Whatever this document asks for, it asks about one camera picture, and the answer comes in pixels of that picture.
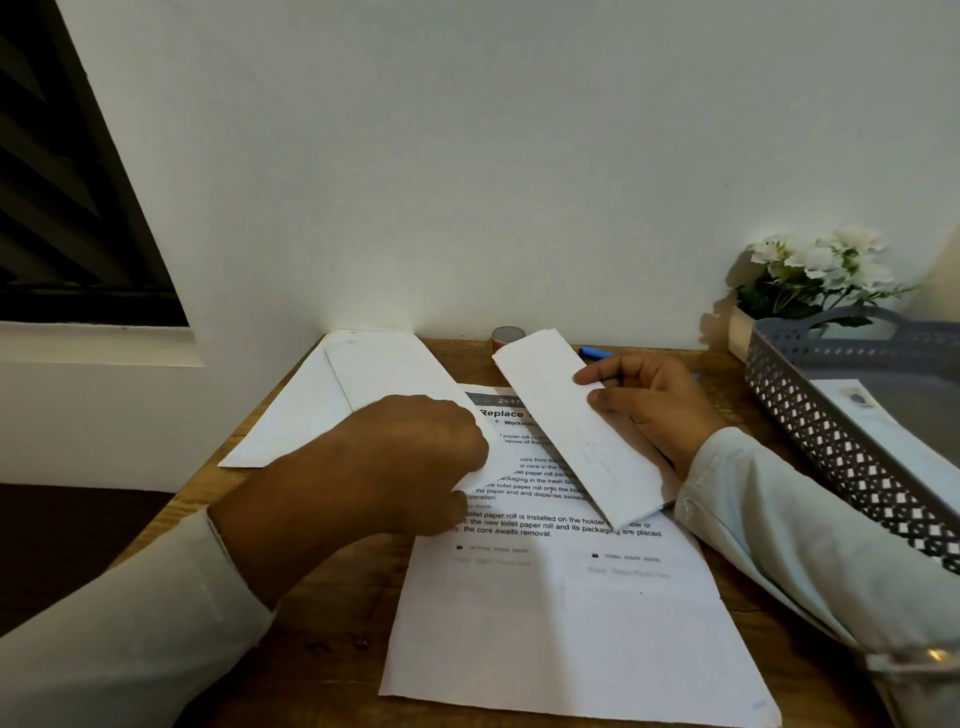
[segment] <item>dark floor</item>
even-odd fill
[[[0,635],[99,575],[171,495],[0,484]]]

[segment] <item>shirt cuff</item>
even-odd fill
[[[717,430],[697,450],[693,463],[690,465],[690,473],[687,475],[686,482],[681,490],[681,495],[683,495],[683,491],[698,490],[700,484],[709,477],[721,459],[729,457],[732,452],[745,447],[756,447],[756,445],[757,442],[754,438],[744,434],[737,427],[724,427]]]
[[[274,613],[250,591],[233,565],[206,508],[180,521],[174,531],[224,630],[237,638],[257,642],[273,622]]]

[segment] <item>tape roll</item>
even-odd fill
[[[496,350],[507,346],[507,344],[510,344],[511,342],[519,341],[526,335],[527,332],[522,328],[497,327],[490,335],[490,352],[493,353]]]

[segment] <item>gray plastic basket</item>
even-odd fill
[[[824,397],[810,379],[859,379],[903,426],[960,467],[960,324],[908,321],[888,340],[811,336],[849,306],[800,321],[758,321],[747,383],[843,500],[960,573],[960,518]]]

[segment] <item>window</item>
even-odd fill
[[[186,326],[56,2],[0,5],[0,321]]]

